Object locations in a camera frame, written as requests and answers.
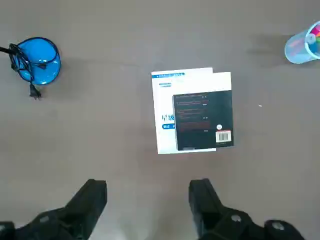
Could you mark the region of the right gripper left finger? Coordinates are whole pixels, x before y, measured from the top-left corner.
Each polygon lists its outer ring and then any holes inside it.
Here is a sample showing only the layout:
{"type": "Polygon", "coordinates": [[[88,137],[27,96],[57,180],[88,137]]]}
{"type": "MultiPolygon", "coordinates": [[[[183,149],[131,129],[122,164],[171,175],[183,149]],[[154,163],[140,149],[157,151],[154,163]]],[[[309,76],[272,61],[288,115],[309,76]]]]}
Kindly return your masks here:
{"type": "Polygon", "coordinates": [[[107,182],[88,179],[64,206],[38,214],[31,222],[15,227],[0,223],[2,240],[87,240],[108,201],[107,182]]]}

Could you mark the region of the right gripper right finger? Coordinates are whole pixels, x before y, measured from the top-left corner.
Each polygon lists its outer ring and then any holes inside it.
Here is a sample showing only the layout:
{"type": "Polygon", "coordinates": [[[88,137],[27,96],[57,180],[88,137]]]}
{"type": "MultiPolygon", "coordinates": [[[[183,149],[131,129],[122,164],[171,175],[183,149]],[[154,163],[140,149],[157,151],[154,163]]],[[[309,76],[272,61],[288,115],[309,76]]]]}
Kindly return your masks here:
{"type": "Polygon", "coordinates": [[[270,219],[263,226],[248,213],[222,204],[209,179],[191,180],[188,201],[199,240],[303,240],[290,223],[270,219]]]}

